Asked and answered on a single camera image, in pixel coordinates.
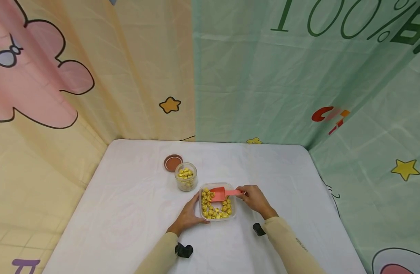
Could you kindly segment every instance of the clear plastic container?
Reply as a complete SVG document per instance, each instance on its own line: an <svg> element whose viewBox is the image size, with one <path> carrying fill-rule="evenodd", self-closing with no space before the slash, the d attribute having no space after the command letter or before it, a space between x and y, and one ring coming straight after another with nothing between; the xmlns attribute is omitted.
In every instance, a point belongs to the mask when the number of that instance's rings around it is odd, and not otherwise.
<svg viewBox="0 0 420 274"><path fill-rule="evenodd" d="M204 188L208 188L209 190L211 190L213 188L219 188L219 187L222 187L222 186L225 187L225 190L235 190L235 188L232 185L230 185L229 183L208 183L208 184L202 185L201 188L199 189L199 212L201 213L201 217L206 219L207 221L218 222L218 221L222 221L222 220L231 220L236 216L236 197L235 196L229 196L230 200L231 200L231 215L228 218L207 219L202 214L201 194L202 194L202 191L204 190ZM222 208L222 202L212 202L211 205L214 208L216 208L216 207L218 207L219 209Z"/></svg>
<svg viewBox="0 0 420 274"><path fill-rule="evenodd" d="M192 178L183 179L178 176L179 170L185 168L189 168L193 172ZM193 190L198 184L198 172L196 171L196 167L193 164L190 164L189 162L182 162L175 169L175 179L177 180L177 186L180 190Z"/></svg>

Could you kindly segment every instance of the hand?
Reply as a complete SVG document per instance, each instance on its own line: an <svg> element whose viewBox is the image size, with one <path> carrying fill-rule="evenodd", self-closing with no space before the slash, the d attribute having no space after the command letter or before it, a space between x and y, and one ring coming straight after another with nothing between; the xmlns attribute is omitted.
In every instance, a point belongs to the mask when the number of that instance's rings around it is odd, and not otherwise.
<svg viewBox="0 0 420 274"><path fill-rule="evenodd" d="M191 228L197 224L209 224L210 222L206 221L203 218L195 216L195 203L199 199L199 192L193 196L193 198L185 204L183 210L180 213L180 216L176 219L175 222L167 229L166 233L175 233L178 237L183 233L184 230Z"/></svg>
<svg viewBox="0 0 420 274"><path fill-rule="evenodd" d="M244 185L236 189L243 192L243 194L236 195L236 197L242 199L248 207L257 211L265 220L278 216L257 185Z"/></svg>

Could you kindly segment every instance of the yellow backdrop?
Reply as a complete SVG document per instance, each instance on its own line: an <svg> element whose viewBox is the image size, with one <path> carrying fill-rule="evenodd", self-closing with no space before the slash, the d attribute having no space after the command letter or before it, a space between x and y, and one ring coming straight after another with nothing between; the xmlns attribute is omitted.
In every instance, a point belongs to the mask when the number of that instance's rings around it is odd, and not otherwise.
<svg viewBox="0 0 420 274"><path fill-rule="evenodd" d="M190 0L19 4L29 20L60 29L66 40L60 57L83 63L95 82L86 94L65 92L78 111L67 129L18 112L0 123L0 273L14 273L14 259L40 259L38 274L112 140L194 140L191 6Z"/></svg>

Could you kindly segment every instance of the scoop handle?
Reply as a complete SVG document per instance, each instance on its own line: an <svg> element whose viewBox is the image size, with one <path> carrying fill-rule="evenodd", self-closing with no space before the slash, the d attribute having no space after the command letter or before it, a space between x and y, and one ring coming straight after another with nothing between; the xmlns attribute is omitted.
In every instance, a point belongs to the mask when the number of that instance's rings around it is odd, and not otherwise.
<svg viewBox="0 0 420 274"><path fill-rule="evenodd" d="M242 194L240 190L225 190L225 196Z"/></svg>

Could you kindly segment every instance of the orange scoop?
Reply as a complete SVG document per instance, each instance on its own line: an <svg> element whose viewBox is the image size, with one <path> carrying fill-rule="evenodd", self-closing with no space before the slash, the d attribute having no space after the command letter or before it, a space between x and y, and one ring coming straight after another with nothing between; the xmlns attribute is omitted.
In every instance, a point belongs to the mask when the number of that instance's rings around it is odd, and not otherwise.
<svg viewBox="0 0 420 274"><path fill-rule="evenodd" d="M212 202L222 202L227 196L242 194L240 190L225 190L225 187L213 188L210 191L215 193L215 196L211 200Z"/></svg>

